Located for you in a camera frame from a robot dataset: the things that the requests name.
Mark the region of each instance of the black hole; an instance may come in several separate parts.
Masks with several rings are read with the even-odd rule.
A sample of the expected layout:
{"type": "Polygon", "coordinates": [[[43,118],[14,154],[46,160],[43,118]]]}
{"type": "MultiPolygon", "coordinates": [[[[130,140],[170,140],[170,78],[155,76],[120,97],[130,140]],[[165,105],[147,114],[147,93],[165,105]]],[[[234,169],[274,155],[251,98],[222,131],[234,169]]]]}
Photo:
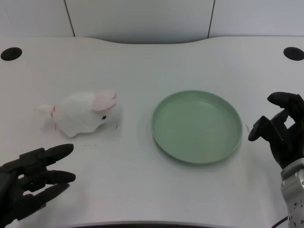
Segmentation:
{"type": "Polygon", "coordinates": [[[304,52],[301,49],[295,47],[285,48],[284,55],[294,61],[300,61],[304,59],[304,52]]]}
{"type": "Polygon", "coordinates": [[[12,61],[19,58],[22,54],[22,50],[19,47],[11,47],[1,53],[1,58],[4,61],[12,61]]]}

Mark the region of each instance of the wall seam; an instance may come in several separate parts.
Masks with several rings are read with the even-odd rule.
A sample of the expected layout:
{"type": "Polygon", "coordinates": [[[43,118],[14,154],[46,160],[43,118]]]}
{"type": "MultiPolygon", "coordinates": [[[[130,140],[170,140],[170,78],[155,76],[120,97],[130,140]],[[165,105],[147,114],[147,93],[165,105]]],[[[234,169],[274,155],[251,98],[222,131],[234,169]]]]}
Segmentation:
{"type": "Polygon", "coordinates": [[[207,39],[209,38],[209,34],[210,34],[211,23],[212,23],[212,17],[213,17],[213,11],[214,11],[214,5],[215,5],[215,0],[213,1],[213,7],[212,7],[212,12],[211,12],[210,25],[209,25],[209,30],[208,30],[207,39]]]}
{"type": "Polygon", "coordinates": [[[67,13],[67,16],[68,16],[68,20],[70,21],[70,25],[71,25],[71,28],[72,28],[72,32],[73,32],[73,36],[75,37],[75,32],[74,32],[74,28],[73,28],[73,24],[72,24],[72,21],[71,21],[71,17],[70,17],[70,14],[68,12],[68,9],[67,9],[67,1],[64,0],[64,3],[65,3],[65,6],[66,6],[66,13],[67,13]]]}

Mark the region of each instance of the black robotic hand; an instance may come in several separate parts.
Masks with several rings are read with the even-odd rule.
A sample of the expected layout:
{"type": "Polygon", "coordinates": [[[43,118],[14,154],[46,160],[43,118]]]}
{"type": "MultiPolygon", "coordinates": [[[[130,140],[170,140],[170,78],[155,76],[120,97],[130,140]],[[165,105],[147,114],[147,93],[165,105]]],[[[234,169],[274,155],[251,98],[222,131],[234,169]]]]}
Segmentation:
{"type": "Polygon", "coordinates": [[[262,116],[253,126],[248,139],[255,141],[260,136],[269,141],[273,157],[284,169],[292,162],[304,158],[304,101],[300,95],[276,92],[267,100],[284,110],[271,120],[262,116]],[[287,128],[288,116],[294,124],[287,128]]]}
{"type": "Polygon", "coordinates": [[[75,175],[65,171],[48,171],[47,166],[68,156],[73,144],[45,150],[40,148],[20,155],[19,159],[0,167],[0,228],[13,220],[21,220],[46,206],[46,203],[64,192],[75,180],[75,175]],[[53,186],[33,196],[46,184],[53,186]]]}

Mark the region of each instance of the bunny tail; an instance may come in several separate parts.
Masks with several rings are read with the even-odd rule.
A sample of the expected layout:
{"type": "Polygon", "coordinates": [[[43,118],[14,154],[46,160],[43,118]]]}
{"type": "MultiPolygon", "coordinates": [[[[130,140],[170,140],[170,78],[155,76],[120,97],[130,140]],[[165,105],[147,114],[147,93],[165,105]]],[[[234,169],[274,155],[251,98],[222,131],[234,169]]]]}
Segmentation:
{"type": "Polygon", "coordinates": [[[36,107],[35,111],[51,114],[54,111],[54,108],[55,108],[55,106],[53,106],[53,105],[43,104],[43,105],[36,107]]]}

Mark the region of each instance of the green plate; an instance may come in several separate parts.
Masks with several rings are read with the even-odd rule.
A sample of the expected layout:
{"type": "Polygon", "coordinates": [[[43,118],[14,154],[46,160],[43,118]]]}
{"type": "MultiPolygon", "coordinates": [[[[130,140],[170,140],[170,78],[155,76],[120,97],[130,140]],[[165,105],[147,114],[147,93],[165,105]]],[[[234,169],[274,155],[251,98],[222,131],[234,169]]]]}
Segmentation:
{"type": "Polygon", "coordinates": [[[216,162],[237,151],[242,123],[224,99],[202,91],[165,98],[155,109],[152,133],[169,155],[184,162],[216,162]]]}

